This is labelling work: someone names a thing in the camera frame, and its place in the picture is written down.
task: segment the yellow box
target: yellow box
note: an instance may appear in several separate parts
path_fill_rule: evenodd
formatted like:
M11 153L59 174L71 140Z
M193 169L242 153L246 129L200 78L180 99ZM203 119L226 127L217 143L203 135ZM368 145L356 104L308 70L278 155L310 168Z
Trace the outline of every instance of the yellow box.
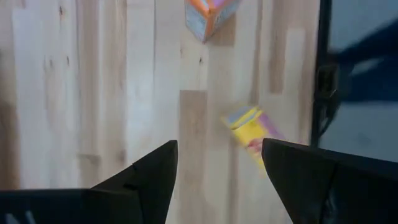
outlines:
M265 170L261 157L264 138L284 139L268 116L257 106L244 106L222 117L236 139L244 146L261 170Z

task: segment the cardboard box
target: cardboard box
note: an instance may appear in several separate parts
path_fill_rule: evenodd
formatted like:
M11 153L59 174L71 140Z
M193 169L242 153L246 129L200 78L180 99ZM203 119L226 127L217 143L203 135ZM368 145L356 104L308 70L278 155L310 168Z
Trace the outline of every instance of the cardboard box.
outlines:
M187 27L204 42L238 9L241 0L185 0Z
M264 138L284 139L270 119L257 106L243 106L237 111L222 117L236 139L255 160L260 170L265 171L261 157Z

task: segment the box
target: box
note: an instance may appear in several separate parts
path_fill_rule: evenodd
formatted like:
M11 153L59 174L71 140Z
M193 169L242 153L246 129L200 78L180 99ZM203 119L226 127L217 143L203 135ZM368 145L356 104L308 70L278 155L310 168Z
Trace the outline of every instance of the box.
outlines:
M204 42L238 9L241 0L185 0L187 27Z
M260 170L265 171L261 157L262 140L264 138L284 139L268 116L257 106L243 106L222 117L222 120L241 145L246 148Z

